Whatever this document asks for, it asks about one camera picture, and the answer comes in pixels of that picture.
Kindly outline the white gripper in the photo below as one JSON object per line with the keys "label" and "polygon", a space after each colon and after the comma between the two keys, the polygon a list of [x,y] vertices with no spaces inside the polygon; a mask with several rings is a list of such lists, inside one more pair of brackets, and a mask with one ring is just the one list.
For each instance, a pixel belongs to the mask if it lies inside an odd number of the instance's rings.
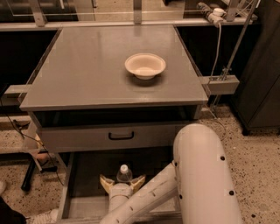
{"label": "white gripper", "polygon": [[117,183],[111,178],[106,178],[104,175],[100,175],[100,183],[105,192],[109,196],[108,210],[112,212],[120,205],[125,203],[133,193],[136,193],[144,184],[146,179],[145,175],[141,175],[137,178],[133,178],[130,181],[130,186],[125,183]]}

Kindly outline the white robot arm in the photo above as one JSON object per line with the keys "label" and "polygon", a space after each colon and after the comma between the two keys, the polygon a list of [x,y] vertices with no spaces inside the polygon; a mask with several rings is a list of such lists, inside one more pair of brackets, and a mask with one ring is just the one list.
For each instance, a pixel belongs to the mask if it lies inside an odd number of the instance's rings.
{"label": "white robot arm", "polygon": [[176,197],[184,224],[242,224],[233,180],[218,135],[203,124],[182,128],[173,160],[141,188],[109,195],[100,224],[133,224]]}

